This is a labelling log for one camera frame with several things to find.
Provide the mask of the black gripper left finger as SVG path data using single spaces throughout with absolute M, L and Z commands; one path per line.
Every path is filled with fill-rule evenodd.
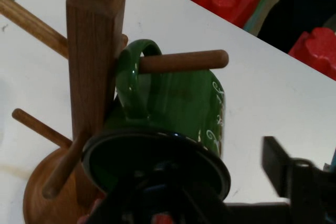
M 110 190 L 88 218 L 88 223 L 221 223 L 229 214 L 223 200 L 229 192 L 224 180 L 220 196 L 206 181 L 181 182 L 172 178 L 127 178 Z

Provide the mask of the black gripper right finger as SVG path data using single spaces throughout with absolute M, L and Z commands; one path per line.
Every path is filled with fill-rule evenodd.
M 335 223 L 335 172 L 291 158 L 275 137 L 263 137 L 262 168 L 280 198 L 289 199 L 291 223 Z

